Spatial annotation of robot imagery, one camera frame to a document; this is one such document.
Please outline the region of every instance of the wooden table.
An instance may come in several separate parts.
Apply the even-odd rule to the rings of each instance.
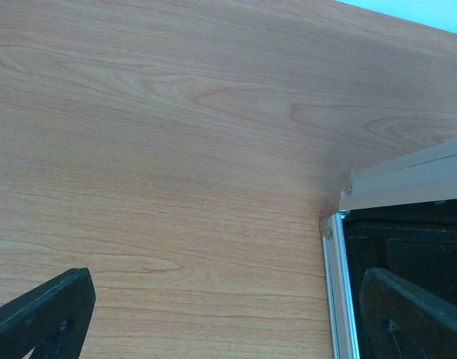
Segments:
[[[83,358],[330,358],[338,176],[457,138],[457,35],[332,1],[0,1],[0,305]]]

